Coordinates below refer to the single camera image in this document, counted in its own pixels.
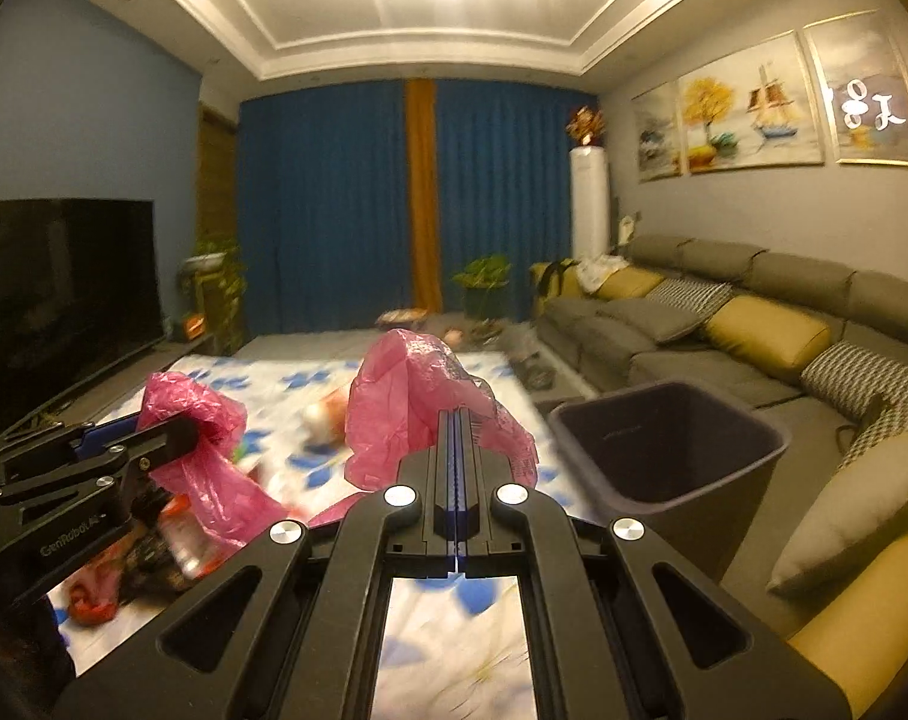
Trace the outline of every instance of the curtain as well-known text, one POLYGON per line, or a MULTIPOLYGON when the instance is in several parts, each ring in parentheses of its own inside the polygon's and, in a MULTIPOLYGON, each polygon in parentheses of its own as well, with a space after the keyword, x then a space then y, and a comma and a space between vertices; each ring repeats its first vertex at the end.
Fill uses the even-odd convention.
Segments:
POLYGON ((510 315, 526 319, 527 271, 571 253, 571 194, 564 132, 593 95, 530 84, 437 83, 438 204, 444 307, 458 310, 451 277, 471 260, 502 253, 513 265, 510 315))
POLYGON ((411 79, 405 84, 414 305, 433 313, 443 309, 435 97, 436 87, 431 79, 411 79))
POLYGON ((400 81, 251 100, 238 137, 251 333, 372 327, 411 303, 400 81))

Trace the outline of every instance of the black and white patterned pillow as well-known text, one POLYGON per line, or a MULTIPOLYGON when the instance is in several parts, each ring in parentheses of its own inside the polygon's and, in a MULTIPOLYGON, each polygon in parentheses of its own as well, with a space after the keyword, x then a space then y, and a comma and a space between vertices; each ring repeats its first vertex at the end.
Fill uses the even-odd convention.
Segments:
POLYGON ((876 394, 894 405, 908 398, 908 365, 841 341, 803 370, 801 384, 807 394, 860 420, 876 394))
POLYGON ((838 470, 845 469, 884 439, 901 436, 905 433, 908 434, 908 398, 895 405, 887 406, 877 420, 851 442, 838 470))
POLYGON ((656 303, 693 311, 705 319, 710 319, 733 297, 733 294, 733 288, 729 284, 665 278, 647 293, 647 298, 656 303))

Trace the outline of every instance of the television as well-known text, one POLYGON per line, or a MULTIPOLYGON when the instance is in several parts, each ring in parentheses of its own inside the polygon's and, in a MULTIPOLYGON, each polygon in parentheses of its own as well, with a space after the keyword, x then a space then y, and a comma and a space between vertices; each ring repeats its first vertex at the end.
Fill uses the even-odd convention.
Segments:
POLYGON ((0 200, 0 435, 164 336, 147 200, 0 200))

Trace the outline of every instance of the sailboat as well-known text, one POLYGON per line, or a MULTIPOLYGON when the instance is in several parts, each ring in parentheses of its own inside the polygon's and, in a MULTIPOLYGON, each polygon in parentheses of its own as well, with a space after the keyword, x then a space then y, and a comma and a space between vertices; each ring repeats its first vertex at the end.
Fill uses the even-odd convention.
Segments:
POLYGON ((793 100, 788 100, 783 86, 777 79, 769 81, 767 68, 760 66, 760 89, 750 93, 748 113, 756 114, 753 127, 765 140, 793 138, 798 129, 792 122, 796 117, 791 112, 793 100))

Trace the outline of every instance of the sofa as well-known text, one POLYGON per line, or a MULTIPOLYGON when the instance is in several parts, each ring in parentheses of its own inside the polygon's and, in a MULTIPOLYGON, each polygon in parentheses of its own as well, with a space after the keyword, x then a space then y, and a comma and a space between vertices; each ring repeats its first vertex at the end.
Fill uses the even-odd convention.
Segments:
MULTIPOLYGON (((847 341, 908 365, 908 282, 894 276, 667 235, 636 238, 628 259, 667 278, 724 282, 733 295, 817 319, 827 346, 847 341)), ((534 280, 542 272, 536 266, 534 280)), ((791 598, 767 589, 782 550, 844 458, 841 437, 856 428, 854 420, 805 391, 798 377, 769 375, 745 355, 718 348, 710 333, 655 343, 611 316, 617 301, 580 293, 573 269, 557 281, 537 298, 537 335, 601 392, 694 379, 789 432, 791 445, 721 586, 839 683, 854 717, 908 720, 908 531, 844 581, 791 598)))

